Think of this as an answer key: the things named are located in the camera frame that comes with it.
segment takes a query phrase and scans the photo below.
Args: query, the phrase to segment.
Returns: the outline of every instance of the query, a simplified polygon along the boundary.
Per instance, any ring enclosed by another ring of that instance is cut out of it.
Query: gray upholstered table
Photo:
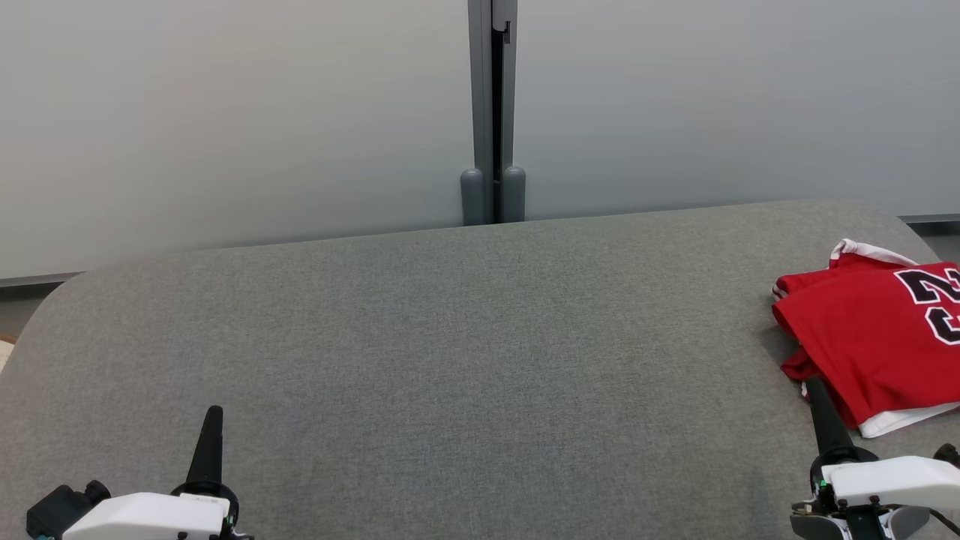
[[[873,208],[789,202],[84,274],[0,374],[0,537],[60,483],[172,489],[217,404],[260,540],[791,538],[816,445],[769,290],[842,237],[935,260]],[[864,445],[958,434],[954,413]]]

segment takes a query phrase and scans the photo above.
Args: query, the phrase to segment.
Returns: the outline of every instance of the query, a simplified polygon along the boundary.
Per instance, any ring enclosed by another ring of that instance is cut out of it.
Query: basketball jersey
[[[783,276],[773,292],[774,316],[801,343],[781,369],[824,378],[864,437],[960,406],[956,263],[917,265],[845,239],[828,269]]]

